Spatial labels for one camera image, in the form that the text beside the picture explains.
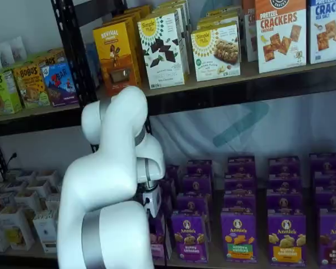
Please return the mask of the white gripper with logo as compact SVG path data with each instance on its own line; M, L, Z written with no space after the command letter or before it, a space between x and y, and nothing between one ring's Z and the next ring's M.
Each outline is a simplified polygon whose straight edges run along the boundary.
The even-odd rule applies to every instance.
M162 201L160 186L145 189L142 198L144 209L149 215L155 218L160 210Z

